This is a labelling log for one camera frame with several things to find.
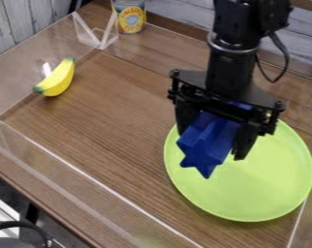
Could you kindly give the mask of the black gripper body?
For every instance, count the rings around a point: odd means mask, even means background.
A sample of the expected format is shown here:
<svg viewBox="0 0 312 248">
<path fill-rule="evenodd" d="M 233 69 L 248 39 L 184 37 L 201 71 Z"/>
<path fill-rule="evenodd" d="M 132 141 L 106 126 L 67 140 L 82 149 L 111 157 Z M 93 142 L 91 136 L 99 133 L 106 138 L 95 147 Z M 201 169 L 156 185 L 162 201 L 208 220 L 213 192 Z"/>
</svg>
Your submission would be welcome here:
<svg viewBox="0 0 312 248">
<path fill-rule="evenodd" d="M 217 86 L 208 85 L 204 71 L 172 69 L 169 72 L 172 86 L 168 89 L 168 99 L 173 102 L 186 102 L 221 118 L 240 124 L 256 123 L 259 136 L 272 135 L 278 118 L 284 105 L 265 93 L 251 81 L 245 87 L 231 86 L 231 79 L 221 80 Z"/>
</svg>

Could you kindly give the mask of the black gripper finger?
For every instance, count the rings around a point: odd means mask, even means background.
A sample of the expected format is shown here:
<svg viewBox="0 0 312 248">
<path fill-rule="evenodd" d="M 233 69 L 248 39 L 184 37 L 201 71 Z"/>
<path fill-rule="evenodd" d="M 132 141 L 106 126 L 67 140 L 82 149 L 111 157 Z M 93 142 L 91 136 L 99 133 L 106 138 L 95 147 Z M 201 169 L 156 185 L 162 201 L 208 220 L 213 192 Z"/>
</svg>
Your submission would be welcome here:
<svg viewBox="0 0 312 248">
<path fill-rule="evenodd" d="M 259 125 L 256 123 L 244 123 L 240 126 L 233 138 L 231 149 L 235 161 L 245 159 L 259 134 Z"/>
<path fill-rule="evenodd" d="M 200 113 L 199 106 L 186 102 L 177 102 L 174 104 L 174 122 L 177 133 L 181 135 L 188 128 L 195 117 Z"/>
</svg>

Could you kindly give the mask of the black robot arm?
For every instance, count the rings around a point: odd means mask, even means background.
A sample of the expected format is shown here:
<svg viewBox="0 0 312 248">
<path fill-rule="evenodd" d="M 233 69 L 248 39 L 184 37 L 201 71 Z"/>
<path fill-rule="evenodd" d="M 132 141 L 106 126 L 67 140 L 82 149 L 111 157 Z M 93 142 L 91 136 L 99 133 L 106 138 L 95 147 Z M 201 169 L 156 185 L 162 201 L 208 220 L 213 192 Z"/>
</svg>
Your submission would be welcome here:
<svg viewBox="0 0 312 248">
<path fill-rule="evenodd" d="M 213 0 L 207 70 L 170 70 L 168 98 L 174 105 L 177 133 L 186 134 L 201 112 L 231 121 L 237 125 L 231 135 L 236 160 L 247 157 L 257 137 L 275 132 L 286 109 L 253 84 L 252 71 L 260 68 L 257 48 L 264 37 L 279 51 L 287 50 L 276 31 L 287 27 L 290 12 L 290 0 Z"/>
</svg>

